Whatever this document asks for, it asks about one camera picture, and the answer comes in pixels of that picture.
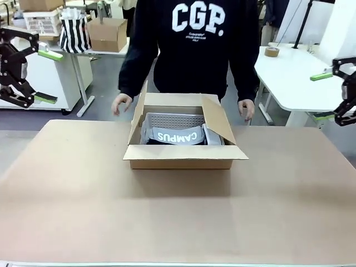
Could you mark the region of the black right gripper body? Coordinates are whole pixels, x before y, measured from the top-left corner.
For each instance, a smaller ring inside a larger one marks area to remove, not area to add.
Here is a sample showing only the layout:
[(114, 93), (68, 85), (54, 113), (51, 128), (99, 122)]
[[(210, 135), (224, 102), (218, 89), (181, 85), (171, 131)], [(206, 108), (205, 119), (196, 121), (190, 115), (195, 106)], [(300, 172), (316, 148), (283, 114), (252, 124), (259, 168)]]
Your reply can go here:
[(355, 106), (355, 79), (345, 79), (342, 83), (341, 106)]

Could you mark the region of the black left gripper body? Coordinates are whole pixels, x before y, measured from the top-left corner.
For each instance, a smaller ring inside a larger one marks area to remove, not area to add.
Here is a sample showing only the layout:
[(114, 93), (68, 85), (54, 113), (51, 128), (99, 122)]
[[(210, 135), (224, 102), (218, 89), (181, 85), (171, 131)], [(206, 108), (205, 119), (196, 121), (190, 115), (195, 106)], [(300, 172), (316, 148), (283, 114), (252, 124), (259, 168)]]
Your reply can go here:
[(1, 44), (1, 84), (24, 84), (27, 60), (12, 44)]

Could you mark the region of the person's left hand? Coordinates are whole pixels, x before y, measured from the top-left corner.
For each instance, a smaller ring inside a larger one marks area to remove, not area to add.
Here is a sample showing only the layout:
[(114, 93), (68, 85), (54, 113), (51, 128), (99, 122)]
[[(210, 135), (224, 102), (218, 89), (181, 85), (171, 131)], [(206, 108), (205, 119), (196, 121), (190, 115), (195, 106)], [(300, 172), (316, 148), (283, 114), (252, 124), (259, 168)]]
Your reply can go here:
[(251, 121), (255, 114), (255, 104), (250, 99), (239, 101), (238, 109), (240, 116), (244, 118), (245, 122)]

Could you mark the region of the person's right hand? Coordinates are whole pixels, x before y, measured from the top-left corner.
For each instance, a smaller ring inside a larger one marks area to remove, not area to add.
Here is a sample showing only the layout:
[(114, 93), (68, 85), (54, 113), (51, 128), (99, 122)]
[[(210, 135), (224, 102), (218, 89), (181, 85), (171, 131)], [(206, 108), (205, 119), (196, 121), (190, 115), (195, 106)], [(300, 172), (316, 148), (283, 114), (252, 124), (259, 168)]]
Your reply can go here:
[(125, 93), (119, 93), (116, 98), (113, 100), (112, 106), (111, 106), (111, 111), (115, 116), (120, 115), (120, 105), (124, 104), (125, 108), (124, 111), (126, 112), (128, 108), (131, 106), (133, 102), (133, 99), (125, 94)]

